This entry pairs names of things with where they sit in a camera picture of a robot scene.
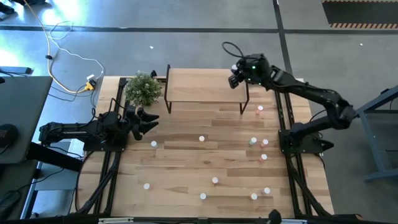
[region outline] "concrete floor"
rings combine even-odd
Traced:
[[[272,0],[53,0],[34,6],[47,25],[69,20],[87,27],[240,28],[276,29]],[[0,15],[1,26],[38,26],[20,5],[18,14]],[[330,30],[320,0],[279,0],[285,29]],[[312,85],[338,91],[355,108],[397,84],[397,35],[286,35],[292,70]],[[199,32],[72,32],[58,41],[83,57],[98,59],[106,75],[134,75],[137,70],[172,67],[229,68],[236,62],[221,48],[223,41],[237,44],[248,54],[265,53],[270,63],[284,67],[278,34]],[[39,31],[0,29],[0,65],[33,68],[33,75],[47,75],[47,45]],[[99,66],[64,52],[57,54],[53,73],[76,89]],[[71,98],[54,90],[52,94]],[[322,107],[311,104],[313,113]],[[91,118],[90,98],[73,103],[48,97],[39,126],[51,121],[85,122]],[[323,132],[335,147],[325,153],[326,176],[336,213],[359,213],[367,220],[398,220],[398,182],[380,180],[365,184],[363,175],[376,171],[368,142],[358,120],[344,131]],[[49,203],[38,196],[34,211],[42,215],[66,212],[71,192],[43,192],[57,198]]]

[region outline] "potted plant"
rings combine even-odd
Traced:
[[[126,99],[135,106],[150,106],[162,95],[160,83],[143,71],[138,71],[136,77],[129,79],[125,90]]]

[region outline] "wooden plank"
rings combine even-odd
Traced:
[[[108,110],[116,96],[119,77],[104,77],[97,113]],[[253,101],[243,115],[236,103],[173,103],[168,114],[164,100],[146,108],[159,114],[159,125],[135,141],[130,135],[122,154],[112,215],[129,217],[266,217],[278,209],[285,218],[293,217],[286,163],[279,149],[278,114],[274,93],[250,86]],[[295,120],[311,118],[308,100],[290,95]],[[258,105],[264,107],[255,114]],[[205,142],[198,141],[199,136]],[[249,139],[268,139],[269,144],[249,146]],[[158,142],[158,148],[150,146]],[[259,162],[259,156],[268,159]],[[85,163],[78,186],[79,205],[90,197],[101,172],[103,152],[95,152]],[[325,209],[333,213],[322,162],[317,156],[303,154],[307,183]],[[211,178],[219,178],[213,185]],[[144,190],[145,183],[151,184]],[[269,195],[261,189],[269,187]],[[208,198],[200,200],[206,193]],[[259,199],[252,201],[250,195]],[[105,190],[102,209],[108,195]],[[301,209],[302,194],[298,189]]]
[[[228,69],[171,68],[167,87],[170,102],[244,103],[246,85],[231,89]]]

